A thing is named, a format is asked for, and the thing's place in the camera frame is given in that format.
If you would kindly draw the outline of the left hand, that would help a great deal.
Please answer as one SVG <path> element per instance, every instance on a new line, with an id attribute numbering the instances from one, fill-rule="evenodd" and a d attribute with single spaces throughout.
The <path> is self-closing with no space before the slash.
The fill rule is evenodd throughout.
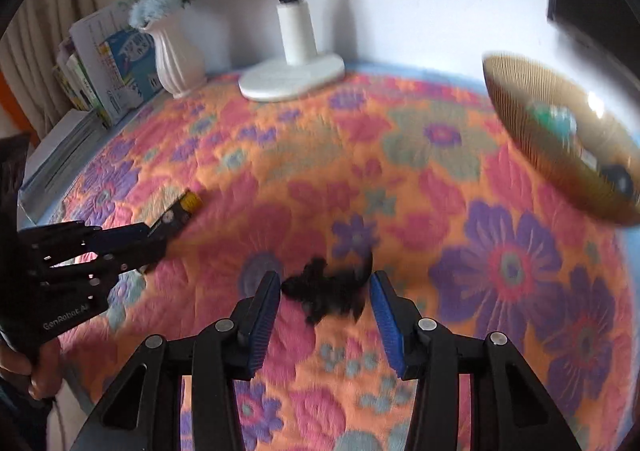
<path id="1" fill-rule="evenodd" d="M 63 382 L 60 340 L 54 338 L 43 344 L 34 362 L 1 341 L 1 377 L 35 400 L 55 397 Z"/>

